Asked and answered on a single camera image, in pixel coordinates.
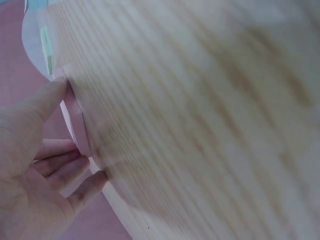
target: wood grain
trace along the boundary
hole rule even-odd
[[[66,0],[46,14],[134,240],[320,238],[319,1]]]

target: hand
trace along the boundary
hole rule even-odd
[[[28,100],[0,109],[1,240],[55,239],[107,181],[98,171],[68,198],[59,193],[90,164],[70,140],[43,139],[44,122],[66,87],[60,78]]]

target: blue object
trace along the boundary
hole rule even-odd
[[[0,0],[0,4],[4,4],[7,1],[9,1],[9,0]]]
[[[47,7],[48,0],[27,0],[27,4],[28,4],[28,10],[33,13],[37,9],[42,9]]]

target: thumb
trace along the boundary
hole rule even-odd
[[[0,111],[0,151],[9,173],[18,175],[29,167],[40,148],[44,122],[62,101],[66,88],[67,80],[57,79],[27,100]]]

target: pink surface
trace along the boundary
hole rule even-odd
[[[24,100],[48,82],[25,53],[21,40],[23,11],[24,0],[9,0],[0,5],[0,107]],[[45,124],[44,136],[71,138],[59,108]],[[64,194],[71,193],[89,175],[88,171]],[[59,240],[131,240],[131,237],[101,193]]]
[[[54,70],[53,75],[55,78],[66,77],[62,68]],[[64,120],[69,122],[69,133],[71,134],[72,139],[77,145],[80,153],[89,158],[92,155],[87,139],[83,114],[70,84],[68,84],[63,101],[67,112],[64,112],[65,109],[62,108],[62,113],[64,115]]]

